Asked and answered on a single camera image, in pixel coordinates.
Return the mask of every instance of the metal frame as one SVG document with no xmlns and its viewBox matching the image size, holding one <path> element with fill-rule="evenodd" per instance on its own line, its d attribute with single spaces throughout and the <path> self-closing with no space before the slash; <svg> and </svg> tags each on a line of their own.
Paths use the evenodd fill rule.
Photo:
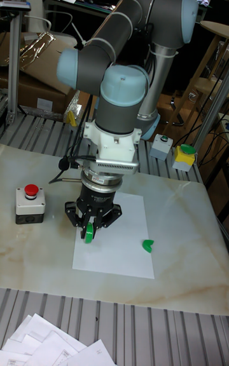
<svg viewBox="0 0 229 366">
<path fill-rule="evenodd" d="M 12 124 L 15 117 L 17 116 L 21 30 L 22 30 L 22 12 L 19 12 L 19 16 L 14 18 L 10 24 L 8 114 L 6 119 L 8 124 Z"/>
<path fill-rule="evenodd" d="M 229 91 L 229 71 L 226 73 L 226 76 L 212 102 L 212 105 L 204 119 L 204 122 L 193 141 L 193 147 L 196 149 L 196 152 L 198 152 L 199 149 L 201 148 L 204 139 L 206 138 L 209 130 L 211 129 L 211 126 L 213 125 L 214 120 L 216 119 L 216 116 L 218 115 L 218 112 L 222 108 L 223 102 L 225 101 L 228 95 L 228 91 Z"/>
</svg>

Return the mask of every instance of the chair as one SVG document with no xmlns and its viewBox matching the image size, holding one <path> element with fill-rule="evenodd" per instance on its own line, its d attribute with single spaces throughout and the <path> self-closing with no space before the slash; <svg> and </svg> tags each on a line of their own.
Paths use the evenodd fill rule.
<svg viewBox="0 0 229 366">
<path fill-rule="evenodd" d="M 46 13 L 51 13 L 53 11 L 52 10 L 46 11 L 44 9 L 42 0 L 25 0 L 25 1 L 31 4 L 31 11 L 25 15 L 25 17 L 27 18 L 28 32 L 35 32 L 35 33 L 50 32 L 56 38 L 59 38 L 60 40 L 64 41 L 69 46 L 75 47 L 77 45 L 77 40 L 74 37 L 68 34 L 64 34 L 64 31 L 67 29 L 67 27 L 73 20 L 73 16 L 70 13 L 66 13 L 64 11 L 55 12 L 70 16 L 70 21 L 64 27 L 64 30 L 62 30 L 62 32 L 54 32 L 51 31 L 52 28 L 51 22 L 45 18 Z"/>
</svg>

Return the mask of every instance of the black cable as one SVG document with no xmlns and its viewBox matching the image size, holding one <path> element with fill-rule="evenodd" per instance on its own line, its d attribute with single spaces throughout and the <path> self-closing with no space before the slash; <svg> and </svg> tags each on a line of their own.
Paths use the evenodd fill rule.
<svg viewBox="0 0 229 366">
<path fill-rule="evenodd" d="M 214 141 L 218 138 L 218 137 L 221 137 L 223 140 L 225 140 L 227 143 L 229 143 L 223 136 L 221 136 L 222 134 L 224 133 L 228 133 L 228 132 L 221 132 L 221 133 L 215 133 L 215 132 L 209 132 L 208 134 L 213 134 L 214 137 L 211 141 L 211 143 L 209 144 L 205 154 L 204 154 L 204 157 L 200 160 L 200 163 L 199 163 L 199 167 L 201 167 L 203 165 L 203 161 L 206 159 L 207 155 L 210 153 L 211 149 L 212 149 L 212 145 L 214 143 Z"/>
<path fill-rule="evenodd" d="M 65 170 L 60 171 L 59 174 L 57 174 L 55 178 L 53 178 L 51 181 L 49 181 L 49 184 L 53 184 L 54 182 L 57 182 L 58 178 L 64 173 L 64 171 Z"/>
<path fill-rule="evenodd" d="M 185 137 L 185 136 L 183 136 L 183 138 L 185 137 L 184 142 L 186 142 L 186 141 L 188 140 L 188 137 L 189 137 L 189 136 L 190 136 L 190 134 L 192 133 L 193 128 L 194 128 L 194 126 L 195 126 L 195 124 L 196 124 L 197 120 L 199 119 L 199 117 L 200 117 L 200 115 L 201 115 L 202 111 L 204 110 L 205 105 L 207 104 L 208 100 L 210 99 L 210 97 L 211 97 L 211 95 L 212 95 L 212 93 L 213 93 L 213 91 L 214 91 L 214 89 L 215 89 L 215 87 L 216 87 L 217 83 L 219 82 L 219 80 L 220 80 L 220 78 L 221 78 L 222 74 L 224 73 L 224 71 L 225 71 L 225 68 L 226 68 L 226 65 L 227 65 L 228 61 L 229 61 L 229 59 L 226 61 L 225 65 L 223 66 L 223 69 L 222 69 L 222 71 L 221 71 L 221 73 L 220 73 L 220 75 L 219 75 L 219 78 L 217 79 L 216 83 L 214 84 L 214 86 L 213 86 L 213 88 L 212 88 L 212 90 L 211 90 L 210 94 L 208 95 L 208 97 L 207 97 L 207 98 L 206 98 L 206 100 L 204 101 L 204 104 L 203 104 L 202 108 L 200 109 L 200 112 L 198 113 L 197 118 L 196 118 L 196 120 L 195 120 L 194 124 L 192 125 L 192 127 L 191 127 L 190 131 L 186 134 L 186 137 Z"/>
<path fill-rule="evenodd" d="M 51 181 L 49 181 L 49 184 L 53 184 L 54 182 L 58 182 L 58 181 L 61 181 L 59 180 L 59 177 L 66 171 L 69 169 L 70 167 L 70 160 L 71 158 L 73 157 L 73 151 L 74 151 L 74 148 L 76 146 L 76 150 L 74 152 L 74 158 L 81 158 L 81 159 L 87 159 L 89 161 L 96 161 L 96 157 L 95 156 L 77 156 L 76 157 L 76 152 L 78 152 L 78 149 L 80 148 L 80 137 L 82 136 L 83 137 L 83 132 L 82 132 L 82 135 L 81 135 L 81 127 L 82 127 L 82 124 L 84 122 L 84 119 L 85 119 L 85 116 L 87 115 L 86 117 L 86 121 L 88 120 L 89 118 L 89 115 L 90 115 L 90 109 L 91 109 L 91 106 L 92 106 L 92 100 L 93 100 L 93 95 L 90 95 L 89 99 L 88 99 L 88 102 L 87 102 L 87 105 L 85 107 L 85 110 L 83 112 L 83 115 L 82 115 L 82 118 L 80 120 L 80 123 L 79 123 L 79 126 L 78 126 L 78 129 L 77 129 L 77 132 L 76 132 L 76 135 L 75 135 L 75 138 L 74 138 L 74 142 L 73 142 L 73 145 L 71 147 L 69 147 L 66 151 L 66 155 L 59 161 L 59 168 L 60 168 L 60 172 L 59 174 L 57 174 L 57 176 L 55 178 L 53 178 Z M 68 150 L 71 149 L 71 152 L 70 152 L 70 156 L 68 157 L 67 156 L 67 152 Z"/>
<path fill-rule="evenodd" d="M 202 124 L 201 125 L 198 125 L 197 127 L 195 127 L 193 130 L 191 130 L 190 132 L 189 132 L 189 134 L 191 134 L 192 132 L 194 132 L 195 130 L 197 130 L 197 129 L 199 129 L 200 128 L 200 126 L 202 126 Z M 180 143 L 180 141 L 185 137 L 185 136 L 187 136 L 187 134 L 185 134 L 184 136 L 182 136 L 179 140 L 177 140 L 177 142 L 174 144 L 174 147 L 176 147 L 177 145 L 178 145 L 178 143 Z"/>
<path fill-rule="evenodd" d="M 90 110 L 91 110 L 91 107 L 92 107 L 92 100 L 93 100 L 93 95 L 90 95 L 90 97 L 88 99 L 88 103 L 87 103 L 87 116 L 86 116 L 86 120 L 85 120 L 86 122 L 88 121 L 89 116 L 90 116 Z M 80 128 L 79 138 L 78 138 L 78 141 L 77 141 L 77 144 L 76 144 L 76 150 L 73 152 L 73 156 L 77 156 L 77 154 L 79 153 L 80 144 L 81 144 L 82 139 L 83 139 L 83 130 L 81 130 L 81 128 Z"/>
<path fill-rule="evenodd" d="M 226 116 L 227 112 L 229 112 L 229 108 L 226 110 L 224 115 L 219 119 L 219 121 L 214 124 L 214 126 L 212 127 L 211 130 L 217 128 L 217 126 L 220 124 L 220 122 L 222 122 L 223 120 L 226 120 L 226 119 L 224 119 L 224 117 Z"/>
<path fill-rule="evenodd" d="M 78 138 L 79 138 L 79 136 L 80 136 L 81 127 L 82 127 L 83 121 L 84 121 L 84 119 L 85 119 L 85 116 L 86 116 L 86 114 L 87 114 L 88 107 L 89 107 L 89 101 L 90 101 L 91 97 L 93 97 L 93 95 L 90 95 L 90 97 L 89 97 L 89 99 L 88 99 L 88 102 L 87 102 L 87 105 L 86 105 L 86 107 L 85 107 L 85 110 L 84 110 L 84 112 L 83 112 L 82 118 L 80 119 L 79 126 L 77 127 L 76 135 L 75 135 L 75 137 L 74 137 L 74 141 L 73 141 L 73 144 L 72 144 L 72 146 L 71 146 L 70 156 L 72 156 L 72 155 L 73 155 L 74 148 L 75 148 L 76 144 L 78 143 Z"/>
<path fill-rule="evenodd" d="M 2 38 L 2 40 L 1 40 L 1 42 L 0 42 L 0 47 L 1 47 L 1 45 L 2 45 L 2 43 L 3 43 L 3 41 L 4 41 L 4 39 L 5 39 L 5 37 L 6 37 L 6 31 L 4 32 L 4 36 L 3 36 L 3 38 Z"/>
<path fill-rule="evenodd" d="M 229 143 L 226 142 L 226 144 L 218 151 L 218 153 L 216 153 L 216 155 L 214 157 L 212 157 L 209 161 L 206 161 L 205 163 L 202 163 L 201 165 L 208 164 L 208 163 L 210 163 L 210 161 L 214 160 L 216 158 L 216 156 L 226 147 L 227 144 L 229 144 Z"/>
</svg>

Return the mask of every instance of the white table surface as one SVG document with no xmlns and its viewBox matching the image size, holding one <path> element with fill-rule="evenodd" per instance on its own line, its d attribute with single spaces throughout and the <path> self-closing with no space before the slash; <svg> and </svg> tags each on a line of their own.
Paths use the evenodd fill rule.
<svg viewBox="0 0 229 366">
<path fill-rule="evenodd" d="M 77 271 L 72 270 L 76 230 L 64 203 L 75 200 L 81 186 L 48 185 L 58 162 L 0 146 L 0 287 L 229 315 L 228 252 L 202 184 L 139 173 L 124 178 L 121 191 L 144 196 L 149 237 L 155 241 L 155 280 Z M 69 170 L 65 176 L 80 173 Z M 15 189 L 29 183 L 45 189 L 45 221 L 19 226 Z"/>
</svg>

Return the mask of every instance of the cardboard box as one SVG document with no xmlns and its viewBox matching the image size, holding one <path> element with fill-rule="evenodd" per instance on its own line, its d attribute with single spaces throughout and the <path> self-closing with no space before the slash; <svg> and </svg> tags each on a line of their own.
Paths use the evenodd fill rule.
<svg viewBox="0 0 229 366">
<path fill-rule="evenodd" d="M 71 47 L 50 33 L 42 33 L 21 54 L 19 68 L 26 74 L 67 95 L 70 86 L 57 79 L 57 64 L 60 54 L 65 48 Z"/>
<path fill-rule="evenodd" d="M 28 45 L 27 40 L 25 42 L 27 33 L 21 34 L 19 69 L 67 95 L 70 86 L 57 79 L 57 64 L 62 51 L 71 47 L 48 32 L 35 34 L 34 37 L 38 38 Z M 10 33 L 1 33 L 0 42 L 2 40 L 0 66 L 6 66 L 9 63 Z"/>
<path fill-rule="evenodd" d="M 6 67 L 9 64 L 10 53 L 10 33 L 0 33 L 0 67 Z M 24 34 L 21 34 L 20 53 L 22 53 L 28 44 L 25 43 Z"/>
<path fill-rule="evenodd" d="M 0 68 L 0 88 L 8 87 L 8 68 Z M 18 103 L 21 106 L 43 109 L 63 114 L 75 94 L 70 89 L 67 95 L 20 72 L 18 84 Z"/>
</svg>

